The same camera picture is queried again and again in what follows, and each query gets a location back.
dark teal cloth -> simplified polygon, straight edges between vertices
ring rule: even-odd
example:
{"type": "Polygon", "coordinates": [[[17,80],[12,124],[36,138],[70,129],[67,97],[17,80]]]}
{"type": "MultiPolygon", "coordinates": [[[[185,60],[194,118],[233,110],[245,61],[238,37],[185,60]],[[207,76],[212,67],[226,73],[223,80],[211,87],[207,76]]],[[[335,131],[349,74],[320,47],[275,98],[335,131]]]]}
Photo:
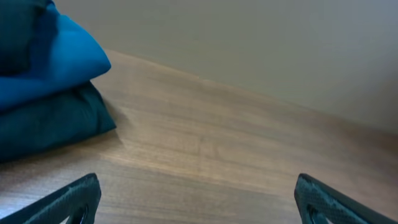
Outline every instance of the dark teal cloth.
{"type": "Polygon", "coordinates": [[[0,113],[0,162],[76,143],[114,129],[90,83],[0,113]]]}
{"type": "Polygon", "coordinates": [[[47,0],[0,0],[0,75],[29,69],[29,44],[47,0]]]}

blue cloth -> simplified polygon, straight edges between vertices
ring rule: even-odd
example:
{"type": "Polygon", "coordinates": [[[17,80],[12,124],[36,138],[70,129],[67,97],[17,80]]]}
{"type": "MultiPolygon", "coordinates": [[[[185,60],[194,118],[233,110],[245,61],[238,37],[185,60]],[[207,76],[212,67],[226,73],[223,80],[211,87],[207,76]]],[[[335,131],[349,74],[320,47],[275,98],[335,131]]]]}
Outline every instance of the blue cloth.
{"type": "Polygon", "coordinates": [[[111,68],[92,36],[61,16],[52,1],[38,20],[30,64],[28,72],[0,77],[0,111],[85,83],[111,68]]]}

folded fabric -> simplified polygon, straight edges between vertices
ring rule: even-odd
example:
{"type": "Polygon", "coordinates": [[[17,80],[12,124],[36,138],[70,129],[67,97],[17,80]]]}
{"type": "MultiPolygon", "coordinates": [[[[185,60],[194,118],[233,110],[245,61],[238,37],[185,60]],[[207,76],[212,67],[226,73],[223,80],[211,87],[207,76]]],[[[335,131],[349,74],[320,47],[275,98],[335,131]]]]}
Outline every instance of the folded fabric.
{"type": "Polygon", "coordinates": [[[29,69],[29,44],[47,0],[0,0],[0,75],[29,69]]]}
{"type": "Polygon", "coordinates": [[[0,111],[77,86],[111,68],[91,35],[61,16],[53,2],[37,21],[30,60],[28,72],[0,77],[0,111]]]}
{"type": "Polygon", "coordinates": [[[76,143],[114,129],[90,83],[0,113],[0,162],[76,143]]]}

black plastic part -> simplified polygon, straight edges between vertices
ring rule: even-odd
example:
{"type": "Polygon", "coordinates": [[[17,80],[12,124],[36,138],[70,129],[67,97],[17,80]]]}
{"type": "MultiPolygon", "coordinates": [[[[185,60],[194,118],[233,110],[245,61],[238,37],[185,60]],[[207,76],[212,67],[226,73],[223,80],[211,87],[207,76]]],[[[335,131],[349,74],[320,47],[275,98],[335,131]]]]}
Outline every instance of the black plastic part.
{"type": "Polygon", "coordinates": [[[88,174],[0,220],[0,224],[93,224],[101,198],[96,174],[88,174]]]}
{"type": "Polygon", "coordinates": [[[303,224],[398,224],[308,174],[300,174],[294,197],[303,224]]]}

wood grain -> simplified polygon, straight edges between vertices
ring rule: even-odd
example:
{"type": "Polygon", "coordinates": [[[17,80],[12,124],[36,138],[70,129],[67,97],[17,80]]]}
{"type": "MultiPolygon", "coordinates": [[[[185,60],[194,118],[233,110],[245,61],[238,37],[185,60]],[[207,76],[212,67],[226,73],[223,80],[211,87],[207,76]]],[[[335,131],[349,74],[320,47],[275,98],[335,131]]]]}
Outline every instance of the wood grain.
{"type": "Polygon", "coordinates": [[[117,130],[0,165],[0,217],[96,172],[96,223],[300,223],[306,172],[398,220],[396,136],[107,54],[93,83],[117,130]]]}

